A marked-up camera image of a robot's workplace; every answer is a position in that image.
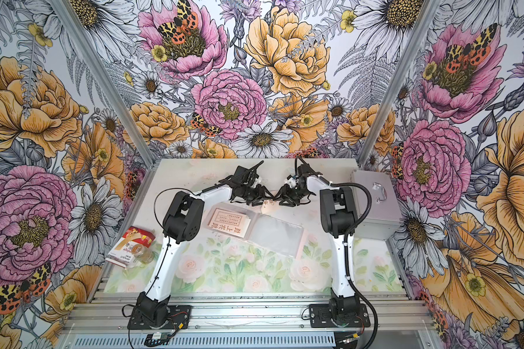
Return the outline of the pink photo album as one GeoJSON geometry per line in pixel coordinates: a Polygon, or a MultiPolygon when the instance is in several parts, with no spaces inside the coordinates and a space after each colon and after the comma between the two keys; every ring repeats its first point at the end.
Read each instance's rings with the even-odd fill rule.
{"type": "Polygon", "coordinates": [[[202,216],[202,228],[291,258],[301,257],[303,244],[307,240],[304,228],[300,225],[263,215],[260,212],[248,209],[246,206],[227,203],[219,203],[207,209],[202,216]],[[208,221],[211,219],[215,208],[248,215],[251,222],[246,236],[237,238],[209,228],[208,221]]]}

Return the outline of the cream card with framed text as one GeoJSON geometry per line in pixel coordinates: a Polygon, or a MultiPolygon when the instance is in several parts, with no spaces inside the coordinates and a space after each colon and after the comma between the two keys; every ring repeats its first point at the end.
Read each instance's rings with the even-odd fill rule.
{"type": "Polygon", "coordinates": [[[208,227],[220,233],[244,238],[250,222],[250,217],[245,213],[215,208],[211,219],[208,221],[208,227]]]}

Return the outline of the small pink card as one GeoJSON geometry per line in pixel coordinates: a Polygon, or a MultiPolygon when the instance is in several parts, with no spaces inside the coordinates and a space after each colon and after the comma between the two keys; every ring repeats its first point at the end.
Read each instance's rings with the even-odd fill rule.
{"type": "Polygon", "coordinates": [[[271,215],[273,212],[278,211],[279,204],[272,200],[265,200],[261,205],[261,214],[271,215]]]}

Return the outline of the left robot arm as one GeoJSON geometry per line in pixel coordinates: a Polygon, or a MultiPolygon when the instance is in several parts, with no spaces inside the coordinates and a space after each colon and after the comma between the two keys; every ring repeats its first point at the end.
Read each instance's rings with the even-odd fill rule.
{"type": "Polygon", "coordinates": [[[238,166],[234,174],[198,192],[184,188],[176,190],[161,222],[163,240],[160,257],[144,291],[138,295],[128,329],[162,329],[172,319],[169,300],[173,278],[184,249],[200,231],[205,212],[234,199],[256,206],[274,198],[259,180],[257,169],[262,164],[263,161],[250,168],[238,166]]]}

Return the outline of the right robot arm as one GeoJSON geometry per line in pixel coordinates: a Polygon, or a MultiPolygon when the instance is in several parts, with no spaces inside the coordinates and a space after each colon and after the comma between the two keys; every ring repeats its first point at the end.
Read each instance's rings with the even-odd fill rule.
{"type": "Polygon", "coordinates": [[[319,199],[320,224],[333,249],[328,313],[313,310],[311,315],[333,326],[346,327],[355,322],[361,310],[360,297],[351,286],[349,258],[346,256],[359,219],[355,195],[349,186],[326,180],[303,161],[295,165],[295,174],[287,177],[275,198],[281,206],[297,207],[311,196],[319,199]]]}

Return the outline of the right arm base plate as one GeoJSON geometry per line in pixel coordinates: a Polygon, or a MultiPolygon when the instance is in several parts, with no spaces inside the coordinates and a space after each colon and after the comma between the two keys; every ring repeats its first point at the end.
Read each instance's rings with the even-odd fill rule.
{"type": "Polygon", "coordinates": [[[333,313],[330,305],[311,304],[309,306],[311,328],[370,328],[371,320],[365,305],[356,312],[333,313]]]}

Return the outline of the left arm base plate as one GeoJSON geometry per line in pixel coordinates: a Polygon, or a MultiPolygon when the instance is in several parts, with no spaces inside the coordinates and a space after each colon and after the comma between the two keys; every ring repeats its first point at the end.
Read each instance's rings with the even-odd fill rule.
{"type": "Polygon", "coordinates": [[[189,305],[158,305],[148,309],[136,307],[128,322],[129,330],[185,330],[189,326],[192,307],[189,305]]]}

